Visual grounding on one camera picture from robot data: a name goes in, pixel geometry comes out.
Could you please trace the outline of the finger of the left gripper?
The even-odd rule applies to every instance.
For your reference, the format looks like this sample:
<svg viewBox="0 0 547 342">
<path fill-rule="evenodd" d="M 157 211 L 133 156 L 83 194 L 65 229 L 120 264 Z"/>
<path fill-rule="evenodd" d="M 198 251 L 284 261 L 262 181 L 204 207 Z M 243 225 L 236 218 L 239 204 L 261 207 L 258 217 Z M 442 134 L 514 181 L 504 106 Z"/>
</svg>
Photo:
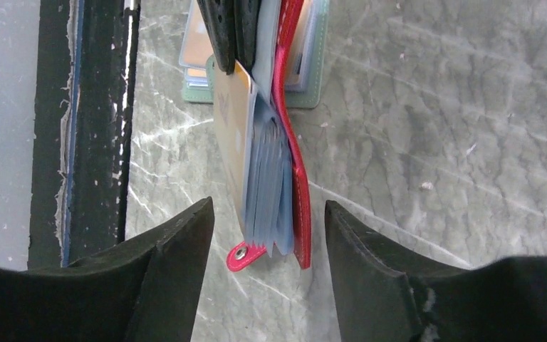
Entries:
<svg viewBox="0 0 547 342">
<path fill-rule="evenodd" d="M 256 35 L 261 0 L 234 0 L 236 59 L 251 71 L 256 59 Z"/>
<path fill-rule="evenodd" d="M 219 69 L 230 75 L 236 61 L 234 2 L 232 0 L 197 1 Z"/>
</svg>

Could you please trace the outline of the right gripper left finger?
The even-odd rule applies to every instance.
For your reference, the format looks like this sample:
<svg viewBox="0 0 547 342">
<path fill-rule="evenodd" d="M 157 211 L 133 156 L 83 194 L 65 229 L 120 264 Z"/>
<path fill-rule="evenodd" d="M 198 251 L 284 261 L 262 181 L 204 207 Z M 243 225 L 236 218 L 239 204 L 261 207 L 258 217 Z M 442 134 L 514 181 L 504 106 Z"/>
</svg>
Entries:
<svg viewBox="0 0 547 342">
<path fill-rule="evenodd" d="M 0 269 L 0 341 L 189 341 L 211 198 L 66 268 Z"/>
</svg>

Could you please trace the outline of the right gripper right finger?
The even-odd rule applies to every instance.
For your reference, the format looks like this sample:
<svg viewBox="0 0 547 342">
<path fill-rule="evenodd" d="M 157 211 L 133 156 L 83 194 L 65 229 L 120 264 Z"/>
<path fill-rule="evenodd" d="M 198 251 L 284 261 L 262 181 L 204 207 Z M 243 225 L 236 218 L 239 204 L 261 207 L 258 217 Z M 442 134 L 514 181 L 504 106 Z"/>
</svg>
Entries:
<svg viewBox="0 0 547 342">
<path fill-rule="evenodd" d="M 325 239 L 343 341 L 547 341 L 547 256 L 460 269 L 330 200 Z"/>
</svg>

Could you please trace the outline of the gold vip card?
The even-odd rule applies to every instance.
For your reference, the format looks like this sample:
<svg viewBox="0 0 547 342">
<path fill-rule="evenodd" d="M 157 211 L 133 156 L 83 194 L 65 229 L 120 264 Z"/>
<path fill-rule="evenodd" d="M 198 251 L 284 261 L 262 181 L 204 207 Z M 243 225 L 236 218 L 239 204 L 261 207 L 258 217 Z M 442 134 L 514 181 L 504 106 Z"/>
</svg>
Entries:
<svg viewBox="0 0 547 342">
<path fill-rule="evenodd" d="M 239 63 L 226 74 L 213 61 L 213 104 L 215 133 L 224 162 L 228 186 L 240 224 L 244 223 L 248 186 L 250 134 L 253 132 L 253 110 L 258 88 Z"/>
</svg>

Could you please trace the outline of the red card holder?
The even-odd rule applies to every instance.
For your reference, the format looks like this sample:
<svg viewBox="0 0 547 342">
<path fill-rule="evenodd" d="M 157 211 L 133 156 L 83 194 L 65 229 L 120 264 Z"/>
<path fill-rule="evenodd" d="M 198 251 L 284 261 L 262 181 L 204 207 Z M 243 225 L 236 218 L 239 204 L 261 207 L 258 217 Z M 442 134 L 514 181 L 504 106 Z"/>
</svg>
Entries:
<svg viewBox="0 0 547 342">
<path fill-rule="evenodd" d="M 302 269 L 312 261 L 308 178 L 286 104 L 286 67 L 302 1 L 261 1 L 256 59 L 251 71 L 258 93 L 242 230 L 243 241 L 228 254 L 230 271 L 240 271 L 264 254 L 293 254 Z"/>
</svg>

